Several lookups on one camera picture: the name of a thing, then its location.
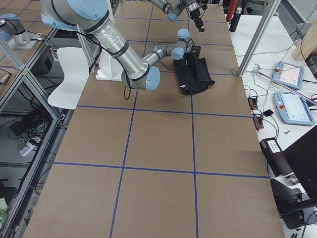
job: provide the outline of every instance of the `brown table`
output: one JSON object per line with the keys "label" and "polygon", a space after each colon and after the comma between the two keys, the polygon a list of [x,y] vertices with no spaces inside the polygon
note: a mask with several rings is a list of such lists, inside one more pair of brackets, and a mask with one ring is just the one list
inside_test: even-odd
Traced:
{"label": "brown table", "polygon": [[284,237],[221,7],[204,33],[147,2],[120,2],[114,20],[141,56],[189,27],[215,85],[181,95],[158,65],[159,88],[126,101],[91,75],[24,237]]}

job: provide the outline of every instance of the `red cylinder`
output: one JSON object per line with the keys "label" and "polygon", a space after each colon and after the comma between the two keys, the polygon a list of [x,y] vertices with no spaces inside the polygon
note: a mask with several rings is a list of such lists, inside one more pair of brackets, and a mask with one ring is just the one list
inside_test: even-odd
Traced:
{"label": "red cylinder", "polygon": [[234,9],[236,8],[237,1],[238,0],[231,0],[231,2],[230,2],[229,9],[228,9],[228,12],[227,12],[227,17],[226,17],[226,21],[227,22],[230,22],[231,19],[232,19],[232,15],[234,13]]}

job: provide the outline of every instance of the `white power adapter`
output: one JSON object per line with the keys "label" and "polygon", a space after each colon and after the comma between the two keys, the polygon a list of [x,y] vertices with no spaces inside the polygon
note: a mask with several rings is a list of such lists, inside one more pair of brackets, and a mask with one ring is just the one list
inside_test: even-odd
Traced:
{"label": "white power adapter", "polygon": [[21,156],[27,156],[35,147],[40,143],[41,139],[37,136],[34,136],[32,139],[29,139],[22,150],[19,151]]}

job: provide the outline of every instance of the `black computer monitor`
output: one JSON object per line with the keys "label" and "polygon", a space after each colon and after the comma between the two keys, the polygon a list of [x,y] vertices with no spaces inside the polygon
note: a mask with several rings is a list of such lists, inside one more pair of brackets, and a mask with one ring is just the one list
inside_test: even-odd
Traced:
{"label": "black computer monitor", "polygon": [[286,150],[285,158],[310,198],[317,198],[317,126]]}

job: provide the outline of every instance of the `black cylinder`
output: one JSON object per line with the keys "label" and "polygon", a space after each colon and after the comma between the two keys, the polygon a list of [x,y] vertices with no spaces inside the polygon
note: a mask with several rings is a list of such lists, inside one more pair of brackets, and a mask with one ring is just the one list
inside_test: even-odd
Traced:
{"label": "black cylinder", "polygon": [[236,31],[238,23],[239,23],[239,20],[240,20],[240,17],[241,17],[241,11],[242,11],[242,8],[238,7],[236,12],[233,14],[233,18],[232,18],[232,20],[230,22],[229,31],[231,31],[231,32],[235,32]]}

